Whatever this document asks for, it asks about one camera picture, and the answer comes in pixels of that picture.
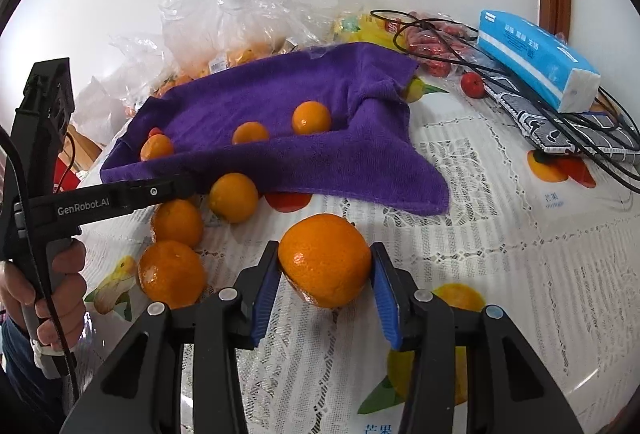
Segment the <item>small red apple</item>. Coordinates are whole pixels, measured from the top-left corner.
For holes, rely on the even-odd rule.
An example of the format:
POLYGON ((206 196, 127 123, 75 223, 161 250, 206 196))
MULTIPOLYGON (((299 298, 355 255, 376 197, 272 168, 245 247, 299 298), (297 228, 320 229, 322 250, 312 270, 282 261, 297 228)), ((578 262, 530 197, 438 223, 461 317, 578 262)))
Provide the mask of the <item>small red apple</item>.
POLYGON ((162 134, 163 134, 163 131, 160 128, 154 127, 149 131, 148 138, 154 137, 156 135, 162 135, 162 134))

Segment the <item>small red fruit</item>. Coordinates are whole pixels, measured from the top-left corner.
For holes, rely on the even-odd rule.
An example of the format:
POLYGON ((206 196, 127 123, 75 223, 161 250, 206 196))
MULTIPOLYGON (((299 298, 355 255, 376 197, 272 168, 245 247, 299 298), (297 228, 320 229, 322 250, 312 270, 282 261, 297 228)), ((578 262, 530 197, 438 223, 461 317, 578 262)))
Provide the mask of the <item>small red fruit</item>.
POLYGON ((485 94, 485 85, 480 74, 466 72, 460 78, 460 87, 466 97, 472 99, 482 99, 485 94))

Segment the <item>white plastic bag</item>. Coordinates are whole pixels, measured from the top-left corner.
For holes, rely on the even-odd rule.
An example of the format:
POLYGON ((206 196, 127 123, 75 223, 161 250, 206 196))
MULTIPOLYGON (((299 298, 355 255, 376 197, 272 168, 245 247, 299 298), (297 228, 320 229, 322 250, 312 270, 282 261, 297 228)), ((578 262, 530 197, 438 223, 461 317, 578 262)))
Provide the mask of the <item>white plastic bag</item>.
POLYGON ((112 97, 103 82, 93 77, 75 98, 72 124, 98 146, 107 146, 128 121, 122 100, 112 97))

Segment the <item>wooden chair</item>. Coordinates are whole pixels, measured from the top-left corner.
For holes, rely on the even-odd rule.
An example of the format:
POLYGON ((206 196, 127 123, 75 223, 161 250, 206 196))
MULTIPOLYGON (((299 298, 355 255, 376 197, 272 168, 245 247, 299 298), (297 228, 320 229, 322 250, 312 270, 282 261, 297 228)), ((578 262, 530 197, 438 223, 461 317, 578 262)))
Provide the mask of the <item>wooden chair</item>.
POLYGON ((103 149, 86 136, 78 133, 73 124, 67 128, 68 137, 58 158, 66 165, 72 165, 72 171, 88 172, 103 149))

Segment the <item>yellow fruit bag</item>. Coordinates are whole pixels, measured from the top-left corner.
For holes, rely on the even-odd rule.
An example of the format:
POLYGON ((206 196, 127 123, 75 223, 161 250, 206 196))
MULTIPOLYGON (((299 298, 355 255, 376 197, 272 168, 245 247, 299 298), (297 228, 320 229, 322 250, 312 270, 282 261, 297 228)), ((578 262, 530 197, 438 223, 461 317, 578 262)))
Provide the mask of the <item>yellow fruit bag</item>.
POLYGON ((394 37, 402 24, 400 16, 371 13, 345 14, 333 23, 332 42, 349 44, 367 42, 387 49, 397 50, 394 37))

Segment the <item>small orange kumquat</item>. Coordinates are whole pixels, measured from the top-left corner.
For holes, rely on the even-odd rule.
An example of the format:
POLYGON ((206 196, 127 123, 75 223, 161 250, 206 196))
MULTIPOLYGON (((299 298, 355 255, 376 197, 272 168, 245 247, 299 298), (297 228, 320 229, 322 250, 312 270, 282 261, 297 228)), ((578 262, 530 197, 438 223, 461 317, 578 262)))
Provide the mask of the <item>small orange kumquat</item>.
POLYGON ((331 130, 329 109, 318 101, 305 101, 292 114, 292 128, 296 135, 326 133, 331 130))

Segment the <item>small orange mandarin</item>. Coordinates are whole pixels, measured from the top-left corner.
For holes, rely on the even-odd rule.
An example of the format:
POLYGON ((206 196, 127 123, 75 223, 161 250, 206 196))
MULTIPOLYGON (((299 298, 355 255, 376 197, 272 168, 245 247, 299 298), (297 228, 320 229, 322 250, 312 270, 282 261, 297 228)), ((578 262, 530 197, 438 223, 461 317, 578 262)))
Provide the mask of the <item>small orange mandarin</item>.
POLYGON ((232 143, 234 145, 242 145, 242 143, 266 141, 269 138, 269 131, 264 125, 259 122, 249 121, 235 129, 232 135, 232 143))
POLYGON ((259 195, 253 181, 240 173, 221 176, 209 191, 207 204, 218 217, 230 224, 241 224, 254 215, 259 195))

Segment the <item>grey checked cloth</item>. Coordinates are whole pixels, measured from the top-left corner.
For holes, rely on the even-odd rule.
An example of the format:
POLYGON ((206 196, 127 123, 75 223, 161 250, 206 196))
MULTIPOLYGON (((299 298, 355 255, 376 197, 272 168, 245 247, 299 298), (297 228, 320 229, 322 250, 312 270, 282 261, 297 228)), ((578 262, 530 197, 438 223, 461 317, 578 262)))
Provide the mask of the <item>grey checked cloth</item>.
POLYGON ((639 163, 639 131, 608 111, 558 114, 529 99, 532 90, 499 64, 472 65, 485 90, 514 120, 521 134, 542 152, 578 154, 584 150, 618 163, 639 163))

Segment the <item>large textured orange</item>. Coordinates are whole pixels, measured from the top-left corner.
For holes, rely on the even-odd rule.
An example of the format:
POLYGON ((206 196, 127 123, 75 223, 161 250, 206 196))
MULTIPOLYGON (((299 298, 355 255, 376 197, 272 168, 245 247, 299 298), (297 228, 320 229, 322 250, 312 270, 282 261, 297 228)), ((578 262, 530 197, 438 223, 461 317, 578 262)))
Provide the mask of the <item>large textured orange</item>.
POLYGON ((147 162, 174 154, 171 140, 164 134, 151 136, 140 150, 140 161, 147 162))

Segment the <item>purple towel-lined tray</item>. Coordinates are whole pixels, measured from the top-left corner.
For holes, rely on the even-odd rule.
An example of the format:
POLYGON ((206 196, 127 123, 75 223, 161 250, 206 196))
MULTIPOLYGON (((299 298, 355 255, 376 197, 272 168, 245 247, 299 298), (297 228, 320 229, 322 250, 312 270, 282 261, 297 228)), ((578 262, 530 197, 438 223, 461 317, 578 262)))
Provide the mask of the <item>purple towel-lined tray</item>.
POLYGON ((356 42, 260 59, 149 98, 104 161, 104 183, 241 173, 262 192, 334 195, 420 216, 449 207, 414 149, 401 97, 416 62, 356 42))

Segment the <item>blue tissue pack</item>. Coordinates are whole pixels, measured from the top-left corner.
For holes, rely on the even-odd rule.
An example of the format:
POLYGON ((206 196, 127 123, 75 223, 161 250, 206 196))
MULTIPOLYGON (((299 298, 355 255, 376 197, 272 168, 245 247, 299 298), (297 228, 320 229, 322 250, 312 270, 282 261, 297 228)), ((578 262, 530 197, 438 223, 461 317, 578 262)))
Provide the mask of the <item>blue tissue pack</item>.
POLYGON ((559 113, 590 110, 601 75, 578 51, 516 14, 480 12, 477 45, 559 113))

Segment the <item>bag of red fruits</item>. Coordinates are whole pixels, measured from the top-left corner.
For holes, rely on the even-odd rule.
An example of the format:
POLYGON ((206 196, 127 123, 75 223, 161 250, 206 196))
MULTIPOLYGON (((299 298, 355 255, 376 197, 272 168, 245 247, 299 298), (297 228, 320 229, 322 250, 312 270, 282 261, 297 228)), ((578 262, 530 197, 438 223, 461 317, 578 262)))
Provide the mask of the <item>bag of red fruits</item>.
POLYGON ((483 64, 476 47, 477 30, 443 14, 372 10, 384 23, 393 48, 419 62, 431 76, 464 72, 468 64, 483 64))

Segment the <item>red paper bag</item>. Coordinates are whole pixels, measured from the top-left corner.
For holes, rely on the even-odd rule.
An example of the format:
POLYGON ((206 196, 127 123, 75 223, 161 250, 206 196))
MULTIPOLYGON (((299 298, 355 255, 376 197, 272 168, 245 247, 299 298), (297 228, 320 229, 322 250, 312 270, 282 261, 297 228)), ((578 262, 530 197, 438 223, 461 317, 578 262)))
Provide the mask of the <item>red paper bag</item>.
POLYGON ((75 190, 80 183, 80 179, 59 157, 56 159, 54 168, 53 192, 65 192, 75 190))

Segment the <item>clear bag of tangerines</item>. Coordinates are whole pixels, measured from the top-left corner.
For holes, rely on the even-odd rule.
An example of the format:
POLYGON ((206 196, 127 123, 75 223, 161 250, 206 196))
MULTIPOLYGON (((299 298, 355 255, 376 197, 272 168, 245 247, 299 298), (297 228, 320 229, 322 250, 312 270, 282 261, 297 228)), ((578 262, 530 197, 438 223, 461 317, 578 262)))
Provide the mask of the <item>clear bag of tangerines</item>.
POLYGON ((172 88, 194 79, 178 64, 162 35, 119 35, 112 38, 111 46, 124 61, 104 80, 104 86, 107 94, 127 109, 140 108, 149 97, 161 98, 172 88))

